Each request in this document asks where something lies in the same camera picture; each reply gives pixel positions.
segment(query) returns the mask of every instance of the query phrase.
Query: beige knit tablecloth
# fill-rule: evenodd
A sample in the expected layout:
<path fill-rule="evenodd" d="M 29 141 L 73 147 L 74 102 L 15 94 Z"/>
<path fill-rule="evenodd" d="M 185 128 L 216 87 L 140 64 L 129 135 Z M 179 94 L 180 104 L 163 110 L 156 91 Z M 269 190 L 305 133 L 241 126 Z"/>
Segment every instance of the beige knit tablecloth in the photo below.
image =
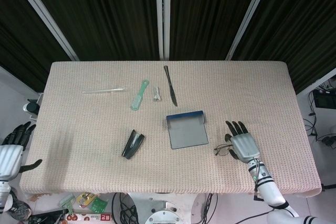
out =
<path fill-rule="evenodd" d="M 168 65 L 178 107 L 171 101 Z M 141 107 L 130 105 L 150 81 Z M 127 87 L 126 92 L 83 94 Z M 153 101 L 153 87 L 161 102 Z M 166 116 L 203 110 L 209 144 L 172 150 Z M 320 179 L 286 64 L 272 61 L 104 61 L 52 65 L 27 163 L 26 193 L 62 191 L 243 193 L 254 183 L 246 164 L 215 156 L 242 121 L 282 193 L 313 196 Z M 131 131 L 145 135 L 138 152 L 121 156 Z"/>

